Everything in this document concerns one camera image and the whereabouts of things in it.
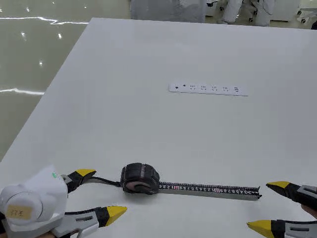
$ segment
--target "white equipment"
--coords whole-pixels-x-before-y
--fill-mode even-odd
[[[5,187],[0,194],[0,211],[6,217],[3,225],[8,236],[50,231],[60,224],[66,202],[67,186],[54,166],[44,168],[24,183]]]
[[[59,175],[48,166],[24,183],[9,185],[0,194],[0,234],[8,238],[36,238],[52,232],[57,238],[78,233],[83,238],[110,225],[126,207],[96,207],[65,212],[68,193],[87,182],[95,170],[81,169]]]

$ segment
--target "label sticker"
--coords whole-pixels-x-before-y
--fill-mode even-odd
[[[7,218],[30,220],[32,210],[32,207],[28,206],[9,205],[5,216]]]

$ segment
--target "cable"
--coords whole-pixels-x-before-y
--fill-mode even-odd
[[[100,183],[100,181],[103,182],[103,183],[112,185],[112,186],[121,187],[120,182],[115,182],[115,181],[107,180],[105,178],[100,178],[100,177],[91,177],[91,179],[89,179],[87,182],[98,182],[98,183]]]
[[[266,10],[266,8],[264,7],[264,2],[265,2],[265,0],[263,0],[263,3],[262,3],[263,10],[264,10],[268,15],[273,16],[273,13],[270,14],[270,13]]]

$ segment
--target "black cable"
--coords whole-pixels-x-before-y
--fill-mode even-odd
[[[121,187],[120,182],[115,182],[111,180],[107,180],[105,178],[100,178],[100,177],[91,177],[91,179],[88,180],[88,182],[94,182],[94,179],[97,180],[98,182],[102,181],[103,183],[116,186],[116,187]]]
[[[79,215],[79,214],[84,214],[84,213],[89,213],[89,212],[94,212],[95,208],[89,209],[89,210],[83,210],[83,211],[78,211],[78,212],[65,212],[65,215]]]

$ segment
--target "power outlet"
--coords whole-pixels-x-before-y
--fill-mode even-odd
[[[237,86],[220,86],[205,83],[171,83],[169,85],[170,92],[180,93],[204,93],[218,95],[247,96],[247,94]]]

